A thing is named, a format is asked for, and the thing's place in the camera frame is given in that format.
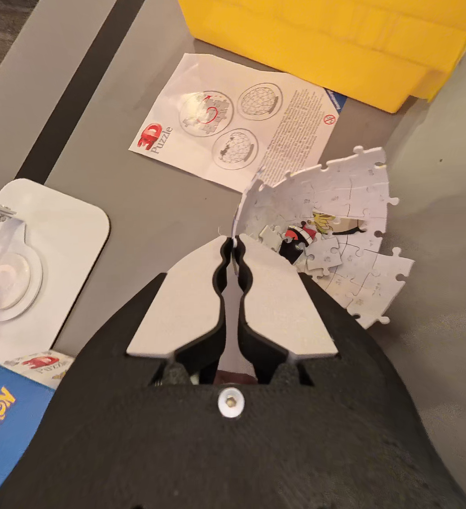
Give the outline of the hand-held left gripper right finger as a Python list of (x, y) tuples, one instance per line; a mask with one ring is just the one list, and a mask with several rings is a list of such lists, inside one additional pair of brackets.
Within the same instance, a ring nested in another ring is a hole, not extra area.
[(297, 269), (246, 234), (236, 237), (238, 345), (258, 383), (269, 384), (278, 367), (338, 355)]

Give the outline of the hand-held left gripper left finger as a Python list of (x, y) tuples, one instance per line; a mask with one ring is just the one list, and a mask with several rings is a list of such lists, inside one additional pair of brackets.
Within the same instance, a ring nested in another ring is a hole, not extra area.
[(178, 363), (199, 383), (212, 384), (226, 343), (223, 291), (233, 241), (219, 236), (166, 273), (126, 353)]

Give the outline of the colourful puzzle ball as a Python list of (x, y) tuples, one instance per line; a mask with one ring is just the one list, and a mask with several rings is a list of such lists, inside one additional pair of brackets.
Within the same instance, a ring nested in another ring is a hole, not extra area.
[(342, 264), (331, 268), (329, 276), (309, 272), (306, 254), (293, 266), (368, 329), (389, 323), (386, 312), (414, 265), (399, 247), (380, 253), (389, 206), (398, 203), (390, 195), (384, 150), (358, 146), (349, 157), (287, 173), (271, 186), (256, 178), (242, 195), (232, 234), (260, 242), (266, 225), (287, 229), (306, 221), (317, 232), (315, 240), (335, 236)]

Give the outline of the yellow plastic bin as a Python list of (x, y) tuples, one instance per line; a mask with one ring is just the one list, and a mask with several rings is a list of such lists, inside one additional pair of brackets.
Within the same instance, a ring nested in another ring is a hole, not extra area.
[(432, 101), (466, 52), (466, 1), (179, 1), (191, 35), (380, 110)]

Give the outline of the black red puzzle piece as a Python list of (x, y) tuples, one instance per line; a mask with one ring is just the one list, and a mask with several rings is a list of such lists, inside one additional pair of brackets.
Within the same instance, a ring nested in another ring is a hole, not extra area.
[(288, 226), (282, 236), (279, 255), (286, 258), (290, 264), (295, 264), (305, 254), (305, 249), (314, 242), (316, 235), (316, 230), (306, 221), (302, 221), (299, 225)]

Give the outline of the small puzzle piece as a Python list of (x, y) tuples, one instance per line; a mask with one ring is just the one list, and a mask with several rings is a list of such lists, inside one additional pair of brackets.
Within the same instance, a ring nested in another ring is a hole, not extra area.
[(335, 236), (319, 237), (312, 244), (305, 247), (306, 267), (309, 272), (321, 271), (323, 277), (330, 275), (331, 268), (342, 264), (339, 253), (339, 243)]
[(259, 233), (259, 240), (262, 245), (278, 253), (284, 242), (286, 230), (281, 226), (266, 225)]

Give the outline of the blue puzzle box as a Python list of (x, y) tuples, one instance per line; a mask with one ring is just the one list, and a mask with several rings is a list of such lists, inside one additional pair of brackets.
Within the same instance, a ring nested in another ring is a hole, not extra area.
[(49, 350), (0, 363), (0, 486), (26, 451), (74, 360)]

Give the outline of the person's left hand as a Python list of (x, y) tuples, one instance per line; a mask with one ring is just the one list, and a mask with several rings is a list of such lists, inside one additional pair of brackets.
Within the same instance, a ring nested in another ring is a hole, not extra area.
[(217, 370), (213, 384), (256, 385), (258, 384), (258, 380), (254, 376), (241, 372), (227, 372), (223, 370)]

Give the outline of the white instruction leaflet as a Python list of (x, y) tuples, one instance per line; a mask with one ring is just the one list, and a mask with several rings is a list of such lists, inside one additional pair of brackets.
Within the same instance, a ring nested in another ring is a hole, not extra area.
[(243, 192), (318, 163), (346, 97), (287, 73), (184, 54), (129, 151)]

